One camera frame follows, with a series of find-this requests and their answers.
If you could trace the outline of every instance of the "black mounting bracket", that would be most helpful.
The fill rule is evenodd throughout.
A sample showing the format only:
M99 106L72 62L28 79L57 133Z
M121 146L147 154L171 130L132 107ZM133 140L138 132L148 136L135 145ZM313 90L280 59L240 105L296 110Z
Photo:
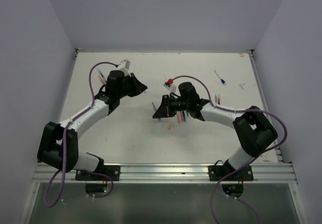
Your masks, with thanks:
M101 174L109 176L113 181L119 181L121 173L121 166L119 165L104 165ZM89 175L82 171L77 171L75 180L77 181L104 181L105 178L96 175Z
M208 166L208 175L210 181L218 181L225 175L229 173L226 173L224 165L210 165ZM252 167L247 166L238 173L228 177L227 179L223 181L239 181L243 177L244 181L253 181L254 176L252 172Z

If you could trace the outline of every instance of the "white table surface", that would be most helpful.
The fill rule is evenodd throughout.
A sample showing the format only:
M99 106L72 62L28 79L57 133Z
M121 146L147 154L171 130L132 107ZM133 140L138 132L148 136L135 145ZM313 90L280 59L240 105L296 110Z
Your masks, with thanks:
M91 101L88 83L90 68L101 61L131 61L130 71L148 86L146 93L121 99L120 106L108 117L97 122L79 140L79 150L102 157L106 163L214 163L225 161L240 146L235 131L229 127L188 118L152 119L152 102L159 106L168 91L164 82L178 75L199 78L209 88L212 98L221 95L221 104L234 108L256 105L263 108L251 61L247 54L237 53L79 53L68 87L61 119L78 112ZM107 76L112 66L101 65ZM226 81L222 85L217 71ZM102 85L93 72L92 82L97 93ZM206 91L196 81L178 79L175 84L191 81L200 97ZM166 126L174 124L171 130ZM275 151L263 154L257 163L276 163Z

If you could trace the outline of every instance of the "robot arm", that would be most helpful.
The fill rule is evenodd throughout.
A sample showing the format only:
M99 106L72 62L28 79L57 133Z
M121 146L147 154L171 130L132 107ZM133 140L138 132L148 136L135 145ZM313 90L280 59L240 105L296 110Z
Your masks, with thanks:
M45 126L37 155L40 162L62 170L62 143L57 141L62 140L64 129L69 125L66 135L66 172L84 170L106 173L104 160L89 153L79 152L78 140L96 122L110 115L119 106L121 98L137 96L147 89L147 86L139 82L128 69L129 61L123 61L116 70L110 72L106 84L94 96L94 103L90 103L69 119L60 123L49 122Z
M241 146L224 163L223 174L229 174L258 157L277 138L276 130L263 113L238 113L243 110L229 107L224 108L230 112L220 110L214 108L209 100L200 99L190 82L181 83L178 88L181 96L175 98L172 94L163 95L153 118L173 117L178 111L187 111L193 118L217 122L235 129Z

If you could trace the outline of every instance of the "cable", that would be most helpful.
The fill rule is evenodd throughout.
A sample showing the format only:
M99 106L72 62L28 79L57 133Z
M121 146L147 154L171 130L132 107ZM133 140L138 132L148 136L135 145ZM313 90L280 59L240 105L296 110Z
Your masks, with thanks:
M65 185L65 176L66 176L66 162L67 162L67 153L66 153L66 149L67 149L67 143L66 143L66 139L67 139L67 130L68 128L73 124L73 122L75 120L77 120L79 117L83 116L85 113L87 113L94 105L94 102L95 102L95 96L94 96L94 91L93 91L93 86L92 86L92 72L93 70L101 65L101 64L110 64L110 65L113 65L115 67L117 67L117 64L114 64L114 63L110 63L110 62L100 62L100 63L97 63L95 64L91 70L90 70L90 73L89 73L89 84L90 84L90 90L91 90L91 96L92 96L92 102L91 102L91 105L86 108L83 112L81 112L80 114L78 114L77 116L75 116L65 127L64 129L64 132L63 132L63 135L62 135L62 171L61 171L61 182L60 182L60 188L59 188L59 192L58 192L58 195L56 197L56 199L52 202L52 203L48 203L48 192L49 192L49 189L50 189L50 186L53 182L53 180L55 179L55 177L57 176L57 174L60 172L60 170L58 170L52 177L51 179L49 180L48 182L48 185L46 187L46 190L45 190L45 195L44 195L44 201L45 201L45 205L47 207L53 207L55 204L57 204L57 202L60 200L60 197L61 197L61 194L62 194L62 191L64 189L64 185Z
M282 138L282 140L281 140L279 143L277 143L277 144L276 144L275 146L273 146L273 147L270 147L270 148L266 149L263 153L265 153L265 152L267 152L267 151L270 151L270 150L273 150L273 149L275 149L275 148L279 147L280 145L282 145L282 144L285 142L285 140L286 140L286 138L287 138L287 135L288 135L286 125L285 125L285 124L284 124L284 122L283 122L283 121L282 121L278 116L276 116L275 114L270 113L270 112L265 111L265 110L259 110L259 109L244 109L244 110L236 110L236 111L235 111L235 110L231 110L231 109L226 109L226 108L221 107L221 106L219 106L219 105L217 105L217 104L215 105L215 104L213 104L213 102L211 101L211 96L210 96L210 92L209 92L208 88L206 87L206 85L205 85L201 80L199 80L199 79L197 79L197 78L195 78L195 77L192 77L192 76L178 76L178 77L173 78L173 80L176 80L176 79L178 79L178 78L191 78L191 79L194 79L194 80L196 80L197 82L199 82L199 83L200 83L200 84L205 88L205 90L206 90L206 92L207 92L207 95L208 95L208 98L209 98L209 102L210 102L210 104L211 104L214 108L217 108L217 109L219 109L219 110L226 111L226 112L231 112L231 113L261 112L261 113L265 113L265 114L270 115L270 116L272 116L273 118L275 118L275 119L276 119L276 120L277 120L277 121L282 125L282 127L283 127L283 130L284 130L284 137ZM243 165L243 166L241 166L239 169L237 169L237 170L235 170L235 171L233 171L233 172L231 172L231 173L227 174L226 176L222 177L222 178L217 182L217 184L215 185L215 187L214 187L214 189L213 189L213 191L212 191L212 193L211 193L211 195L210 195L210 208L211 208L212 216L213 216L213 218L215 219L215 221L216 221L218 224L220 224L220 222L219 222L219 220L218 220L218 218L217 218L217 216L216 216L216 214L215 214L215 212L214 212L214 210L213 210L213 196L214 196L214 194L215 194L215 192L216 192L216 190L217 190L217 188L218 188L219 184L220 184L223 180L225 180L225 179L227 179L228 177L230 177L230 176L232 176L232 175L234 175L234 174L238 173L238 172L239 172L239 171L241 171L243 168L245 168L245 167L247 167L248 165L250 165L251 163L253 163L256 159L257 159L257 158L253 158L251 161L249 161L248 163L244 164L244 165ZM242 203L244 203L245 205L249 206L249 207L253 210L253 212L255 213L256 218L257 218L257 222L258 222L258 223L260 223L260 222L261 222L261 221L260 221L260 219L259 219L259 215L258 215L258 213L255 211L255 209L254 209L250 204L248 204L246 201L241 200L241 199L237 199L237 200L238 200L238 201L240 201L240 202L242 202Z
M222 163L222 165L223 165L223 161L222 160L218 160L213 166L215 167L214 168L214 172L215 172L215 174L216 174L216 165L218 165L218 163L219 162L221 162Z
M177 97L177 98L179 98L180 96L179 95L177 95L176 93L174 93L174 92L171 92L170 93L170 96L175 96L175 97Z

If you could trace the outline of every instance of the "small white object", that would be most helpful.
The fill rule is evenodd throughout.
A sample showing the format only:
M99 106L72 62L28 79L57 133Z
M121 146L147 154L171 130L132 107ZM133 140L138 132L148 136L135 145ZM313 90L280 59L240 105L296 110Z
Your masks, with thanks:
M130 61L128 61L127 59L121 61L121 63L117 66L117 70L124 72L125 76L130 76L130 73L128 71L129 68L130 68Z
M175 84L171 84L170 86L167 86L166 84L163 85L166 89L170 91L170 93L176 93L177 86Z

